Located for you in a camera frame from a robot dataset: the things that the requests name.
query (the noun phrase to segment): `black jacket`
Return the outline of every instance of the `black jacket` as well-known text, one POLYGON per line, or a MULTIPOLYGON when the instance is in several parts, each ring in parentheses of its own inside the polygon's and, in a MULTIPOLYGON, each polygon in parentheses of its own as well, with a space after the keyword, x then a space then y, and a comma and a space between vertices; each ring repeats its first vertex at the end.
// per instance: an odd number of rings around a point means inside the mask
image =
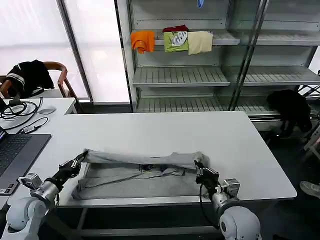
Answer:
POLYGON ((54 83, 46 66, 38 60, 18 63, 7 74, 5 80, 12 82, 13 87, 8 89, 11 97, 19 94, 21 98, 26 99, 33 96, 33 91, 39 88, 54 88, 54 83))
POLYGON ((289 121, 292 128, 298 125, 302 132, 312 128, 311 109, 306 98, 298 92, 289 89, 275 91, 267 97, 267 102, 272 109, 276 109, 281 114, 283 120, 289 121))

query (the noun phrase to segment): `wooden chair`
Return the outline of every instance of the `wooden chair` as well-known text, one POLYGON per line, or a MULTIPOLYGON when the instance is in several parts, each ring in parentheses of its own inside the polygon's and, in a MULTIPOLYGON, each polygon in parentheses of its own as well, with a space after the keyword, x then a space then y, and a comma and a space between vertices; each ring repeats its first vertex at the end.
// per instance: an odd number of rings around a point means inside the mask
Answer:
MULTIPOLYGON (((84 112, 75 91, 73 90, 73 88, 71 87, 71 85, 67 79, 67 73, 68 73, 67 68, 62 63, 55 62, 55 61, 45 61, 43 63, 45 65, 46 69, 48 69, 48 70, 61 71, 61 74, 58 78, 58 87, 59 87, 59 90, 61 92, 62 97, 63 98, 75 98, 75 101, 77 103, 78 108, 81 110, 81 112, 84 112)), ((8 94, 8 89, 12 86, 12 83, 10 80, 6 80, 4 82, 5 77, 6 76, 0 76, 0 83, 2 83, 2 85, 0 86, 0 92, 2 93, 2 95, 5 99, 9 99, 10 96, 8 94)))

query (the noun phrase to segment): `white table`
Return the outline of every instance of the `white table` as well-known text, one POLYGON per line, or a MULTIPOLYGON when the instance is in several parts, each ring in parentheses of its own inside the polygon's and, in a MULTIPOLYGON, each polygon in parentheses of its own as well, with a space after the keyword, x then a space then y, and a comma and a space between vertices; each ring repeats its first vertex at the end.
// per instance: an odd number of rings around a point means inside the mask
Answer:
MULTIPOLYGON (((65 115, 51 125, 52 138, 30 169, 42 180, 84 148, 120 154, 167 156, 201 151, 220 180, 240 182, 240 200, 284 200, 297 192, 244 112, 180 112, 65 115)), ((60 206, 134 206, 199 202, 197 196, 92 199, 76 201, 71 193, 82 178, 70 179, 60 193, 60 206)), ((8 204, 28 196, 19 186, 8 204)))
MULTIPOLYGON (((6 104, 9 103, 9 100, 7 100, 7 99, 5 99, 4 101, 6 104)), ((22 99, 21 101, 30 101, 30 102, 33 102, 38 105, 40 99, 22 99)), ((52 107, 56 108, 55 112, 53 112, 49 115, 41 115, 41 114, 37 113, 35 116, 33 116, 33 118, 31 118, 30 121, 28 121, 24 125, 17 127, 17 128, 14 128, 14 129, 11 129, 8 132, 10 134, 15 134, 19 129, 32 123, 33 121, 40 119, 42 117, 48 117, 49 122, 47 122, 47 124, 45 124, 43 127, 39 128, 39 130, 37 130, 35 132, 35 134, 51 133, 52 127, 54 128, 54 126, 55 126, 55 124, 54 124, 55 121, 57 121, 59 118, 62 118, 64 115, 70 114, 74 111, 75 102, 76 101, 74 98, 44 98, 42 106, 40 107, 40 110, 52 106, 52 107)), ((30 116, 17 117, 14 120, 0 119, 0 126, 2 128, 13 127, 13 126, 16 126, 16 125, 24 122, 29 117, 30 116)), ((8 198, 9 198, 8 196, 0 196, 0 209, 2 209, 3 206, 6 204, 8 198)))

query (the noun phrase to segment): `orange cloth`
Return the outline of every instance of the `orange cloth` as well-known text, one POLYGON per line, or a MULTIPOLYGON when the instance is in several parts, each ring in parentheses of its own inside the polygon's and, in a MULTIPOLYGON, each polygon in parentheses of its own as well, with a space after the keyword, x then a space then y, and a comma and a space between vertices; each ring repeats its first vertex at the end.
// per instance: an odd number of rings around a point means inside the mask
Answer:
POLYGON ((155 33, 153 31, 137 31, 130 35, 132 49, 138 48, 138 53, 144 54, 145 51, 155 50, 155 33))

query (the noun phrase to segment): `laptop keyboard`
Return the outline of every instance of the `laptop keyboard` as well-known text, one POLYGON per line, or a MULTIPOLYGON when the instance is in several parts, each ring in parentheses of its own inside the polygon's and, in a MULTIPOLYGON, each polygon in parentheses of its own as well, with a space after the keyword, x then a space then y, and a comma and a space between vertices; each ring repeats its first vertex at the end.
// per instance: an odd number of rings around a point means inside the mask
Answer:
POLYGON ((12 135, 0 145, 0 174, 3 174, 21 149, 27 144, 31 136, 12 135))

